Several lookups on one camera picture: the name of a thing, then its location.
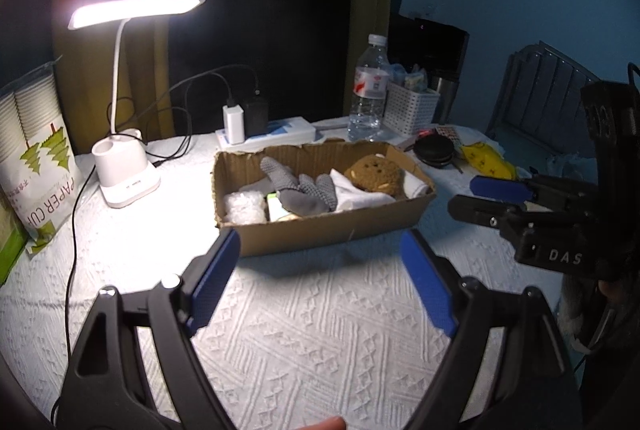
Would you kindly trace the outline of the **white bubble wrap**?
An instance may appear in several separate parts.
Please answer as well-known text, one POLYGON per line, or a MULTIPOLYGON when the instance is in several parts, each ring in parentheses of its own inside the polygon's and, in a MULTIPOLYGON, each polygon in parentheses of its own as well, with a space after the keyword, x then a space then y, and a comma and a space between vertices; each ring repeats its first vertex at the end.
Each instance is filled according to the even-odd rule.
POLYGON ((260 224, 267 221, 265 196, 257 191, 234 192, 224 197, 224 222, 235 225, 260 224))

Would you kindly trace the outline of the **white paper towel sheet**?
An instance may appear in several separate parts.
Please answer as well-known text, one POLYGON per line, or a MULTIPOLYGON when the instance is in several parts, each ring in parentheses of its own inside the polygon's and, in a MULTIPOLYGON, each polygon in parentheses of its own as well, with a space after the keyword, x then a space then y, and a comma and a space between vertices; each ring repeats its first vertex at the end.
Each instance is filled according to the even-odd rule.
POLYGON ((427 195, 431 187, 413 173, 404 170, 402 172, 402 189, 408 199, 415 199, 427 195))

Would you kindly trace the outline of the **black monitor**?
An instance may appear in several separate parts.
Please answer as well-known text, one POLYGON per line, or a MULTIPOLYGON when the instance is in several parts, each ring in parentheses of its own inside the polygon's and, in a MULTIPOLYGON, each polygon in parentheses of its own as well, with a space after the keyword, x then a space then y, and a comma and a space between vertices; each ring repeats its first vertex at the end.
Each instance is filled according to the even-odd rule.
POLYGON ((407 71, 415 66, 424 70, 427 87, 432 90, 438 77, 460 86, 469 40, 470 34, 462 28, 394 13, 388 26, 387 53, 390 62, 407 71))

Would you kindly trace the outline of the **brown sponge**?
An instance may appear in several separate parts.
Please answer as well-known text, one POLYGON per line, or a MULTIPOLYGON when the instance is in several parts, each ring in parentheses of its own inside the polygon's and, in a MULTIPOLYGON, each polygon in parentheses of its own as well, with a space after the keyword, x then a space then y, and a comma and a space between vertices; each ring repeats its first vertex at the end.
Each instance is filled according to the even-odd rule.
POLYGON ((394 198, 404 194, 401 168, 382 156, 361 157, 345 171, 345 177, 365 192, 384 193, 394 198))

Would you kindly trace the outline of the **brown cardboard box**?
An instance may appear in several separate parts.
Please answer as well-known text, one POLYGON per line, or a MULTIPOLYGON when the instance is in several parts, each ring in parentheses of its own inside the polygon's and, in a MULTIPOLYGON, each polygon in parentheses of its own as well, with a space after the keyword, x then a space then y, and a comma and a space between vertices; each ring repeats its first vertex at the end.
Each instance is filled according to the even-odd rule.
POLYGON ((238 232, 244 257, 411 228, 436 196, 412 158, 371 141, 221 152, 212 188, 218 227, 238 232))

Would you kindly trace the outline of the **black round case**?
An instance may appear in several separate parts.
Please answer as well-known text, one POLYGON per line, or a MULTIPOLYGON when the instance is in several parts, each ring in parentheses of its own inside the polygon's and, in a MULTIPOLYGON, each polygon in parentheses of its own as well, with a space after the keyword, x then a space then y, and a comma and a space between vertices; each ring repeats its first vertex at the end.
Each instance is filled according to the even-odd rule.
POLYGON ((439 133, 422 135, 413 143, 412 150, 418 160, 427 164, 427 166, 437 169, 452 166, 458 172, 462 172, 462 169, 456 163, 457 151, 454 143, 444 135, 439 135, 439 133))

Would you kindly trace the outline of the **green snack package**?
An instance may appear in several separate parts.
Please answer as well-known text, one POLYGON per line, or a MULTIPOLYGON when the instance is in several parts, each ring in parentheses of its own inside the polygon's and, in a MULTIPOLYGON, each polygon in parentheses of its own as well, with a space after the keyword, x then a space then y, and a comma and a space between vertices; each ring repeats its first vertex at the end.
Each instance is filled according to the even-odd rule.
POLYGON ((4 193, 1 193, 0 218, 0 285, 3 285, 21 256, 28 235, 4 193))

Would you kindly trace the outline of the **steel thermos cup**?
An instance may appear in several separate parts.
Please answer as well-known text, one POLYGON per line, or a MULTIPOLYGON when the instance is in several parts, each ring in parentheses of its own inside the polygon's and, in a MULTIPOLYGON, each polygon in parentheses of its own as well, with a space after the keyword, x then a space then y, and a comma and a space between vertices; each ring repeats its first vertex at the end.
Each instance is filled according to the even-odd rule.
POLYGON ((454 105, 454 100, 456 100, 457 97, 458 89, 458 82, 450 82, 450 80, 440 77, 435 79, 434 90, 439 94, 436 111, 434 113, 434 122, 436 124, 447 123, 452 105, 454 105))

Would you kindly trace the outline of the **dark radiator heater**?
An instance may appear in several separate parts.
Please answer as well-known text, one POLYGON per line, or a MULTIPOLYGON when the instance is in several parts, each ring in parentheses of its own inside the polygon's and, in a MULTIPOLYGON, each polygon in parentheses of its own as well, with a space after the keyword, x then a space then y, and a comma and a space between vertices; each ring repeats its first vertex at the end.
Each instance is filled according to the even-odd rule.
POLYGON ((554 154, 593 157, 582 88, 598 77, 545 42, 512 53, 488 135, 510 131, 554 154))

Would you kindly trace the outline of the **grey dotted glove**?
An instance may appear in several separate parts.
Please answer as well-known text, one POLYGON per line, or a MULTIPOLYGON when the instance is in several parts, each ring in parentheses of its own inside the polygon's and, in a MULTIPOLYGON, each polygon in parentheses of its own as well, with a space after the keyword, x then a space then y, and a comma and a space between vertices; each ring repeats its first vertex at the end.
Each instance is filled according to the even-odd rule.
POLYGON ((326 173, 317 178, 304 173, 296 177, 288 167, 269 156, 262 159, 260 169, 271 181, 284 208, 291 213, 313 217, 335 210, 334 185, 326 173))

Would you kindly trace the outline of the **yellow wet wipes pack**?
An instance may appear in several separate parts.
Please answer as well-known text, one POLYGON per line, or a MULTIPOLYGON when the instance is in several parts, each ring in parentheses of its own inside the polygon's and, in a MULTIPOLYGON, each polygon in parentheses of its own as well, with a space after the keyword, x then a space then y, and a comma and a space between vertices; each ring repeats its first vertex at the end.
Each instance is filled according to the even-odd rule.
POLYGON ((460 146, 460 151, 474 169, 485 177, 515 180, 516 169, 491 145, 477 142, 460 146))

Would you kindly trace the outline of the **white power strip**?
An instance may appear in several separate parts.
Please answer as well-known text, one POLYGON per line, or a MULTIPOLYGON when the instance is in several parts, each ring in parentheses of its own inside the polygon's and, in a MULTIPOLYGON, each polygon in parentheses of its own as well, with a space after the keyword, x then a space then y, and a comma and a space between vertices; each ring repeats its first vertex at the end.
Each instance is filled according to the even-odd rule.
POLYGON ((317 129, 303 117, 292 117, 270 121, 266 133, 245 137, 245 141, 239 144, 231 144, 224 129, 216 130, 215 135, 221 151, 259 152, 268 146, 303 145, 314 142, 317 129))

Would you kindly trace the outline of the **white charger plug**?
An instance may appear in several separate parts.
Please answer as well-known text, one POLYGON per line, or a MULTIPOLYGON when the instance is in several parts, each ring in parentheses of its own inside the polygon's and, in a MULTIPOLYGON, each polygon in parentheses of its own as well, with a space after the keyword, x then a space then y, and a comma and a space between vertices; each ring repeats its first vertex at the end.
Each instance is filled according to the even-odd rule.
POLYGON ((234 102, 224 105, 224 135, 230 145, 242 144, 245 141, 244 111, 242 106, 234 102))

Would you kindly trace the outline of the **black charger adapter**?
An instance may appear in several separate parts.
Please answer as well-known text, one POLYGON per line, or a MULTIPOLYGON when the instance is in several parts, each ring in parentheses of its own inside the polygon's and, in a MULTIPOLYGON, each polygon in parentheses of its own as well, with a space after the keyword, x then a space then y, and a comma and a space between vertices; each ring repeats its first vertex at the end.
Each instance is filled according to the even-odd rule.
POLYGON ((268 129, 268 102, 259 94, 255 94, 242 102, 242 109, 245 137, 265 135, 268 129))

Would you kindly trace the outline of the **paper cup package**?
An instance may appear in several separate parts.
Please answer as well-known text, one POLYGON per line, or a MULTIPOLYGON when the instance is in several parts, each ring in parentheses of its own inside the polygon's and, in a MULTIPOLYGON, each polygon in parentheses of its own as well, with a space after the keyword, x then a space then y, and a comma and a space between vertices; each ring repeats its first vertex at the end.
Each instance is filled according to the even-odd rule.
POLYGON ((82 181, 49 62, 1 89, 1 190, 31 256, 70 217, 82 181))

